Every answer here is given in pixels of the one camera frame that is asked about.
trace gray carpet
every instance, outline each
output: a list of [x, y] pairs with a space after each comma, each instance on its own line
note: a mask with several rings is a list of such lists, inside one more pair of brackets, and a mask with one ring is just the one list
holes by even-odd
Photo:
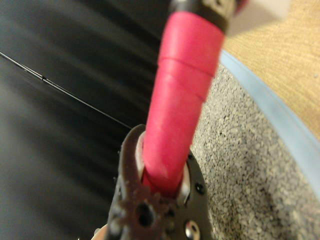
[[264, 114], [222, 66], [191, 150], [207, 184], [215, 238], [320, 239], [320, 203]]

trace blue trim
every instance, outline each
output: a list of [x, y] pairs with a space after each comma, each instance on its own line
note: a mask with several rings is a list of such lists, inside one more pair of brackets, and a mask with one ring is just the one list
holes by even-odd
[[252, 71], [226, 51], [220, 63], [239, 81], [276, 130], [320, 200], [320, 143]]

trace tool handle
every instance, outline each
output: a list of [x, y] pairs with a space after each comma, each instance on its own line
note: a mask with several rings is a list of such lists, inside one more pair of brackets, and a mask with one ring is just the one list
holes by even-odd
[[168, 19], [143, 143], [143, 183], [153, 192], [176, 195], [223, 40], [221, 29], [195, 13]]

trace black bracket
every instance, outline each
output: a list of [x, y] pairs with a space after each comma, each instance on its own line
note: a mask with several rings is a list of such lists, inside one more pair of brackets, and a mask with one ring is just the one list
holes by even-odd
[[191, 152], [190, 194], [185, 203], [153, 194], [141, 184], [135, 152], [145, 128], [133, 128], [122, 144], [105, 240], [211, 240], [206, 185]]

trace finger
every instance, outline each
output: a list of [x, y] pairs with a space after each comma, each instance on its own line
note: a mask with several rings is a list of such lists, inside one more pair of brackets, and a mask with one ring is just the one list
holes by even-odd
[[91, 240], [103, 240], [107, 231], [107, 224], [104, 225], [100, 230], [93, 236]]

